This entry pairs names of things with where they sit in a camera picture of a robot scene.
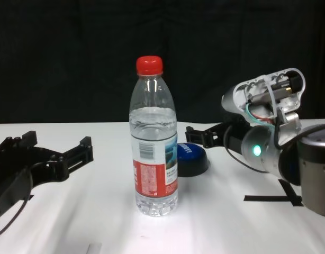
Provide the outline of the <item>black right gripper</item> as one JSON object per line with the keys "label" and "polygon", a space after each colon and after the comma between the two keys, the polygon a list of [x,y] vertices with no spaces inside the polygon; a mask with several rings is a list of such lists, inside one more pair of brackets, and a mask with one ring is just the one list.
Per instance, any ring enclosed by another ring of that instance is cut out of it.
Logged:
{"label": "black right gripper", "polygon": [[204,148],[224,147],[224,133],[229,126],[231,126],[231,130],[227,134],[227,147],[241,155],[242,140],[251,129],[251,126],[250,123],[239,114],[229,113],[228,116],[224,118],[223,123],[203,131],[187,126],[185,132],[186,141],[188,143],[202,145]]}

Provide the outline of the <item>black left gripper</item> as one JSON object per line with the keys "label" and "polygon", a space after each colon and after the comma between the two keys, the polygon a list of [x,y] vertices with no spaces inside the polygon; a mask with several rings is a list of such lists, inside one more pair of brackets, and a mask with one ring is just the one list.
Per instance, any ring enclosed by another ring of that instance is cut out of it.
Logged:
{"label": "black left gripper", "polygon": [[0,144],[0,215],[26,200],[34,187],[65,181],[94,160],[92,138],[88,136],[64,153],[35,148],[36,144],[35,131],[7,137]]}

